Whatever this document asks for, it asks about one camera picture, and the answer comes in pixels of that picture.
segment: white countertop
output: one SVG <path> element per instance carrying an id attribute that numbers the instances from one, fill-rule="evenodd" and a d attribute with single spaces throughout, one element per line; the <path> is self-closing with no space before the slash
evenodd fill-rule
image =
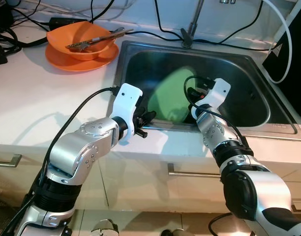
<path id="1" fill-rule="evenodd" d="M 26 39 L 27 42 L 45 36 L 45 32 L 35 27 L 18 27 L 16 33 L 20 40 Z M 180 42 L 166 42 L 139 35 L 117 39 L 119 48 L 124 40 L 180 45 Z M 7 64 L 0 65 L 0 151 L 24 146 L 46 150 L 61 126 L 86 97 L 101 88 L 113 85 L 118 58 L 97 70 L 66 72 L 47 62 L 45 48 L 46 44 L 25 48 L 9 56 Z M 267 75 L 261 65 L 264 53 L 206 44 L 195 44 L 194 48 L 249 55 L 263 74 Z M 280 91 L 276 87 L 274 89 L 301 127 L 301 119 L 294 109 Z M 109 98 L 109 92 L 93 98 L 66 131 L 72 132 L 86 121 L 106 116 Z M 117 145 L 112 151 L 174 155 L 180 158 L 212 157 L 203 147 L 199 133 L 159 130 L 147 132 L 149 135 L 146 139 L 134 136 L 128 145 Z M 258 160 L 301 163 L 301 142 L 247 139 Z"/>

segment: tongs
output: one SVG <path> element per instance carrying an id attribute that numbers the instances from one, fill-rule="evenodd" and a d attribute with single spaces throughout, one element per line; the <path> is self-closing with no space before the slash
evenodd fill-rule
<path id="1" fill-rule="evenodd" d="M 83 42 L 70 44 L 70 45 L 67 45 L 67 48 L 70 49 L 71 51 L 80 53 L 87 47 L 95 45 L 103 40 L 122 37 L 125 35 L 125 33 L 132 31 L 132 30 L 133 29 L 124 30 L 123 27 L 120 27 L 120 28 L 116 29 L 115 31 L 113 31 L 111 34 L 108 34 L 106 36 L 101 36 L 101 37 L 93 38 L 93 39 L 86 40 Z"/>

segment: stainless steel sink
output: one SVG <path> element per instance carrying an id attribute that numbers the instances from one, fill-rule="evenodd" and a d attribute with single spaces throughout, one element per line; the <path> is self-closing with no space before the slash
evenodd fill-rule
<path id="1" fill-rule="evenodd" d="M 158 84 L 184 66 L 191 67 L 196 75 L 230 83 L 231 90 L 219 111 L 242 134 L 301 141 L 299 126 L 249 56 L 125 41 L 114 84 L 129 83 L 140 88 L 144 95 L 140 106 L 147 108 Z M 198 132 L 194 124 L 157 119 L 146 128 Z"/>

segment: wall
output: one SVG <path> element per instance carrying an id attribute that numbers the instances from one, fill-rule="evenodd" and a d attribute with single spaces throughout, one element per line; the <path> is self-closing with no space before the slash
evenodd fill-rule
<path id="1" fill-rule="evenodd" d="M 107 5 L 109 0 L 94 1 L 94 6 Z M 198 0 L 158 0 L 162 26 L 179 31 L 188 27 Z M 286 0 L 272 0 L 286 17 L 294 6 L 293 2 Z M 71 9 L 81 9 L 90 6 L 90 0 L 42 0 L 42 3 L 61 5 Z M 123 6 L 125 0 L 115 0 L 113 6 Z M 205 0 L 198 21 L 197 37 L 202 36 L 209 40 L 219 40 L 235 30 L 252 22 L 260 5 L 260 0 L 236 0 L 236 4 L 222 4 L 219 0 Z M 22 2 L 21 8 L 33 8 L 35 4 Z M 102 9 L 95 9 L 94 15 Z M 115 16 L 119 10 L 111 9 L 104 18 Z M 157 26 L 155 4 L 153 0 L 137 0 L 129 9 L 116 19 L 116 21 Z M 281 26 L 276 14 L 264 3 L 258 21 L 250 28 L 237 34 L 237 38 L 248 40 L 272 41 L 272 37 Z"/>

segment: tile floor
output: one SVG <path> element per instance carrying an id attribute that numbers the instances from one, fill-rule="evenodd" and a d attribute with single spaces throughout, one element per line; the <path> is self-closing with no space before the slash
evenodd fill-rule
<path id="1" fill-rule="evenodd" d="M 102 219 L 112 219 L 120 236 L 159 236 L 165 229 L 185 229 L 196 236 L 210 236 L 208 223 L 218 214 L 132 212 L 108 210 L 78 210 L 69 224 L 72 236 L 89 236 L 91 229 Z M 249 236 L 250 230 L 242 220 L 232 216 L 213 225 L 220 236 Z"/>

